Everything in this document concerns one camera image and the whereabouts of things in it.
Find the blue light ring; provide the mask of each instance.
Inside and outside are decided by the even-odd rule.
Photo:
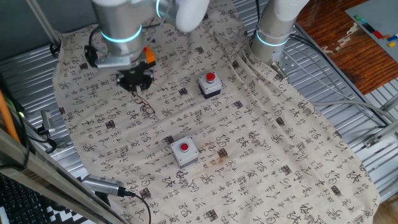
[[[279,47],[279,46],[282,46],[282,45],[286,44],[287,41],[288,41],[288,39],[287,39],[285,42],[283,42],[283,43],[281,43],[281,44],[270,44],[270,43],[267,43],[267,42],[263,41],[263,40],[260,38],[258,32],[257,32],[257,37],[259,38],[259,40],[260,40],[263,44],[268,45],[268,46],[271,46],[271,47]]]
[[[159,13],[159,4],[160,4],[160,0],[157,0],[156,1],[156,13],[157,13],[157,16],[159,16],[159,18],[161,18],[160,13]]]
[[[131,37],[129,37],[129,38],[126,38],[126,39],[114,39],[114,38],[108,37],[108,36],[105,35],[102,31],[101,31],[101,33],[102,33],[102,36],[104,36],[105,39],[107,39],[107,40],[110,41],[110,42],[114,42],[114,43],[126,43],[126,42],[132,41],[132,40],[134,40],[135,38],[137,38],[138,35],[141,33],[141,30],[142,30],[142,26],[139,27],[139,30],[136,32],[136,34],[134,34],[133,36],[131,36]]]

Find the metal grating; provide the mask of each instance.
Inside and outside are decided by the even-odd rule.
[[[253,34],[257,24],[255,1],[233,0],[233,3],[248,30],[248,34]],[[266,3],[266,0],[260,0],[261,9]],[[300,31],[299,27],[296,27],[294,32],[308,38],[304,32]],[[83,168],[83,164],[68,135],[53,93],[52,71],[56,63],[57,59],[51,55],[49,48],[42,47],[0,62],[0,72],[4,74],[12,94],[26,108],[27,119],[35,127],[39,127],[42,122],[40,110],[51,111],[54,124],[57,127],[57,133],[52,136],[52,139],[65,141],[68,145],[65,149],[57,149],[52,157],[66,170],[72,172]],[[318,52],[301,42],[293,39],[287,42],[282,65],[289,75],[290,83],[310,101],[343,100],[344,97],[337,92],[341,92],[353,100],[368,101],[345,76],[340,75],[342,73],[338,68],[326,63]],[[316,78],[329,87],[321,84]],[[383,99],[387,101],[392,94],[398,92],[398,81],[391,85],[393,88],[386,88],[386,90],[380,90],[377,94],[371,93],[370,95],[381,103]],[[368,98],[376,106],[379,106],[370,96]],[[370,120],[353,105],[320,107],[320,111],[364,162],[376,187],[380,192],[383,192],[382,200],[392,195],[393,191],[390,190],[386,193],[384,191],[386,186],[394,181],[394,177],[398,175],[398,146],[396,142],[384,144],[384,150],[379,153],[367,150],[363,142],[372,134],[381,130],[375,128],[378,124]],[[392,113],[392,115],[398,118],[398,110],[395,113]]]

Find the metal pole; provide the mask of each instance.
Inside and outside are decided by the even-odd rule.
[[[37,20],[39,20],[40,24],[42,25],[45,33],[51,40],[51,43],[56,47],[61,46],[61,41],[57,37],[53,27],[51,26],[49,20],[46,18],[45,14],[43,13],[42,9],[40,8],[39,4],[36,0],[26,0],[30,8],[32,9],[33,13],[35,14]]]
[[[0,146],[0,165],[23,163],[26,148],[2,129]],[[0,172],[96,223],[104,223],[106,219],[113,224],[127,224],[123,217],[41,149],[30,154],[27,167],[22,172],[10,169],[2,169]]]

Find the beige fabric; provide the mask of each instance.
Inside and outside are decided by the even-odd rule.
[[[153,223],[372,223],[379,194],[340,134],[249,53],[231,1],[208,13],[191,34],[162,28],[150,44],[156,81],[139,98],[115,85],[116,71],[87,68],[93,27],[60,35],[55,96],[88,172],[146,198]],[[104,47],[99,34],[94,43]],[[197,80],[209,71],[223,88],[205,100]],[[198,162],[179,170],[168,136],[191,136]],[[139,200],[110,201],[148,222]]]

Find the orange part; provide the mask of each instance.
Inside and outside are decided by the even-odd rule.
[[[147,46],[147,47],[144,47],[144,50],[143,50],[144,52],[145,52],[145,54],[146,54],[146,57],[147,57],[147,63],[148,64],[150,64],[150,63],[152,63],[152,62],[155,62],[155,55],[154,55],[154,53],[152,52],[152,50]]]
[[[0,113],[2,115],[2,118],[4,120],[4,123],[6,124],[8,134],[13,137],[19,144],[21,141],[19,140],[17,131],[14,126],[14,122],[12,120],[12,116],[10,111],[8,110],[8,106],[6,103],[6,100],[4,99],[3,94],[0,91]]]

